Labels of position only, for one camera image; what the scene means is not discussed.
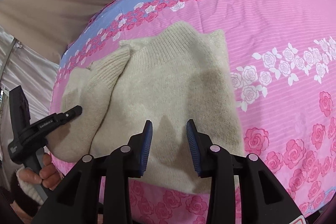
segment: finger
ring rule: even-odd
[[[19,171],[19,178],[24,182],[32,183],[32,184],[41,184],[42,179],[32,170],[25,168]]]
[[[45,188],[54,189],[60,183],[59,173],[51,175],[49,178],[43,180],[42,184]]]
[[[43,167],[40,171],[40,177],[42,179],[47,179],[49,178],[51,175],[55,174],[57,172],[55,165],[53,164],[49,164],[45,167]]]
[[[43,158],[42,158],[43,164],[49,165],[51,164],[51,161],[52,161],[51,156],[48,153],[44,153]]]

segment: hand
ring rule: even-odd
[[[39,175],[32,170],[25,168],[19,172],[19,178],[31,184],[42,184],[45,188],[54,190],[61,182],[61,174],[57,171],[55,165],[51,162],[51,156],[47,153],[43,155],[44,167],[40,170]]]

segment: bed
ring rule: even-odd
[[[202,33],[223,29],[246,154],[257,154],[305,216],[336,192],[336,0],[115,0],[62,57],[51,112],[59,112],[70,72],[124,39],[151,37],[183,20]],[[53,157],[66,174],[74,164]],[[103,201],[104,181],[100,201]],[[206,223],[208,194],[130,181],[141,223]],[[236,221],[241,220],[239,188]]]

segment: silver screw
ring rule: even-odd
[[[252,160],[252,161],[257,161],[258,156],[256,154],[249,154],[249,159]]]
[[[211,145],[210,150],[212,152],[218,152],[219,150],[221,150],[221,148],[218,145]]]
[[[85,155],[83,158],[82,158],[82,161],[83,162],[90,162],[92,160],[92,156],[91,155]]]
[[[131,151],[131,148],[128,145],[124,145],[122,148],[120,148],[120,151],[123,153],[127,153]]]

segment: ridged blue pad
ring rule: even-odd
[[[195,133],[190,125],[190,122],[187,122],[187,138],[190,148],[191,157],[193,159],[194,169],[198,175],[201,173],[201,154],[198,149],[198,145],[195,138]]]
[[[153,124],[152,122],[149,122],[149,126],[145,128],[145,131],[143,133],[145,135],[142,149],[141,149],[141,155],[140,155],[140,172],[141,176],[143,176],[144,172],[147,168],[147,162],[148,162],[148,156],[149,156],[149,150],[151,148],[152,143],[152,137],[153,137]]]

